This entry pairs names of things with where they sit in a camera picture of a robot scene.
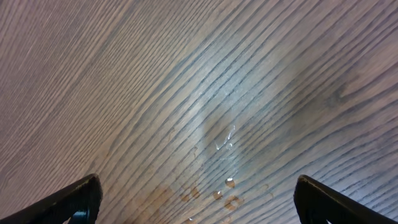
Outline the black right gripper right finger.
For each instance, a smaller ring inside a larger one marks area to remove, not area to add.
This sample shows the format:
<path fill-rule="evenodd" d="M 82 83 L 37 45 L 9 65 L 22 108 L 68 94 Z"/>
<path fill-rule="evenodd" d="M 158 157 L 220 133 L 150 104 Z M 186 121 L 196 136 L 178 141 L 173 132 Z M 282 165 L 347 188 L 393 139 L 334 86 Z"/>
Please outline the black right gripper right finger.
<path fill-rule="evenodd" d="M 300 222 L 304 224 L 397 224 L 307 175 L 297 179 L 294 204 Z"/>

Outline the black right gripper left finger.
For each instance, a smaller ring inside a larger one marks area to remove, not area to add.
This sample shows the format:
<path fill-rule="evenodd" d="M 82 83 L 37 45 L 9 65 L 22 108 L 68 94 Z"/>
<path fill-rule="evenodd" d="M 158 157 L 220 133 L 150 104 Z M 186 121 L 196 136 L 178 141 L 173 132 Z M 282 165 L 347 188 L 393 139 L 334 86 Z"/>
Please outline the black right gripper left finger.
<path fill-rule="evenodd" d="M 1 219 L 1 223 L 95 223 L 102 197 L 100 178 L 90 174 Z"/>

